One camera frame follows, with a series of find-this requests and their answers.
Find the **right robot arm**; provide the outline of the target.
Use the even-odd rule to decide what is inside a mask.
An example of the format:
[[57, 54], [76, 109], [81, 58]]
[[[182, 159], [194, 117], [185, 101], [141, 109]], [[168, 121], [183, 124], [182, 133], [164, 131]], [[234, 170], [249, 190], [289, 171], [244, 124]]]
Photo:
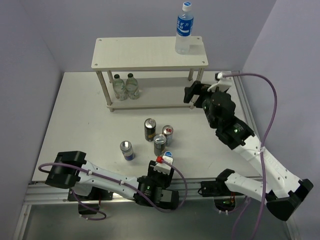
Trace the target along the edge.
[[232, 151], [238, 153], [265, 181], [259, 182], [225, 169], [216, 177], [216, 189], [222, 195], [241, 193], [260, 200], [277, 219], [287, 221], [313, 188], [309, 179], [301, 179], [285, 168], [266, 148], [254, 131], [235, 116], [236, 104], [227, 92], [231, 84], [203, 84], [195, 81], [184, 89], [184, 103], [193, 103], [204, 110], [215, 135]]

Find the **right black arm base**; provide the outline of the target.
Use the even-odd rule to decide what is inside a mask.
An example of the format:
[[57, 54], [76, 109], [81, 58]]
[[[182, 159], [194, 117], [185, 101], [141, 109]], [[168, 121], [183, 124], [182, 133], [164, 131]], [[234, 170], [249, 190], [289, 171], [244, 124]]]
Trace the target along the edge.
[[214, 206], [218, 211], [228, 213], [236, 207], [235, 193], [216, 180], [201, 181], [197, 193], [204, 198], [212, 197]]

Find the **black yellow-label can front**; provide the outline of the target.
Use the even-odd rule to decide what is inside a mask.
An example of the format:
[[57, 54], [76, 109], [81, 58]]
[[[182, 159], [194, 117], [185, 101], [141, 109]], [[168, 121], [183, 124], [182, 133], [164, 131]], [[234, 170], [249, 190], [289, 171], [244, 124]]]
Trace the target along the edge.
[[167, 138], [163, 134], [157, 134], [153, 138], [153, 152], [156, 156], [161, 156], [166, 149]]

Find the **black yellow-label can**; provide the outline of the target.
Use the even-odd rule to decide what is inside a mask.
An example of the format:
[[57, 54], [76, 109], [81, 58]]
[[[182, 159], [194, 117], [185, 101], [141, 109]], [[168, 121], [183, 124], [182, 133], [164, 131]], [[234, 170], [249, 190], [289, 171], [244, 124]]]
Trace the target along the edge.
[[152, 142], [156, 135], [156, 121], [152, 118], [147, 118], [144, 122], [144, 137], [148, 142]]
[[166, 149], [167, 138], [163, 134], [157, 134], [153, 138], [153, 152], [156, 156], [161, 156]]

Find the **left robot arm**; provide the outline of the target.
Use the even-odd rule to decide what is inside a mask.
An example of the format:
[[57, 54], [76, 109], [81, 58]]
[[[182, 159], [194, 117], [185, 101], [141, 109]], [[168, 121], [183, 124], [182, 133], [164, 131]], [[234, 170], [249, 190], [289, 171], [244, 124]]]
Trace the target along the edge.
[[174, 169], [151, 160], [147, 174], [141, 177], [121, 175], [100, 168], [85, 159], [81, 151], [59, 152], [49, 166], [45, 184], [59, 189], [71, 189], [75, 194], [91, 200], [98, 190], [110, 191], [146, 207], [175, 210], [179, 192], [170, 190]]

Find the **silver blue slim can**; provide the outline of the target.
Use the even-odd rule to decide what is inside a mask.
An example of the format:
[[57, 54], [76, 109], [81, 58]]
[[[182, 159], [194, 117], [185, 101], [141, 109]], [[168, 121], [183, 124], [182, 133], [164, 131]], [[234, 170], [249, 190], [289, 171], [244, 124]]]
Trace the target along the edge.
[[122, 141], [119, 145], [122, 155], [126, 161], [132, 161], [135, 157], [133, 146], [130, 141]]

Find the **silver red-tab slim can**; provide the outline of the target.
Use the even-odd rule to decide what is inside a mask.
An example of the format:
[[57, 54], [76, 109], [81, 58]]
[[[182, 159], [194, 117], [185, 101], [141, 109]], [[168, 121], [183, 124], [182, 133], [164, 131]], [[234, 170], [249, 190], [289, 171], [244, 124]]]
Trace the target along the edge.
[[166, 137], [166, 146], [170, 146], [173, 142], [174, 129], [171, 125], [165, 125], [162, 128], [162, 134]]

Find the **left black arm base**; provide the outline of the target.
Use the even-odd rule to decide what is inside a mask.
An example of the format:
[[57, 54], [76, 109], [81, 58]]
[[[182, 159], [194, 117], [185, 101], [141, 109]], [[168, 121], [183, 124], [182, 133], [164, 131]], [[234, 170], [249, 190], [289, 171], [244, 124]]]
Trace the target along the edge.
[[[109, 201], [113, 199], [113, 192], [109, 190], [103, 190], [97, 187], [92, 187], [91, 192], [88, 196], [82, 196], [76, 194], [77, 198], [87, 207], [100, 210], [101, 201]], [[98, 203], [84, 203], [90, 201], [98, 201]], [[89, 210], [78, 203], [78, 213], [81, 215], [96, 215], [97, 212]]]

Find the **blue-label water bottle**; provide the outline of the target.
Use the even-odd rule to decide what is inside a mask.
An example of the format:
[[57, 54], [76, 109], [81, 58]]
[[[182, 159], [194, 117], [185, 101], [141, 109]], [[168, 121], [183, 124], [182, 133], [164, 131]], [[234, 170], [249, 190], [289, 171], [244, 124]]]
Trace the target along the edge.
[[164, 156], [167, 156], [167, 157], [169, 157], [169, 158], [172, 158], [172, 157], [173, 157], [173, 154], [172, 154], [171, 151], [166, 151], [166, 152], [164, 153]]
[[193, 23], [192, 3], [185, 1], [176, 22], [175, 51], [180, 55], [186, 55], [190, 51]]

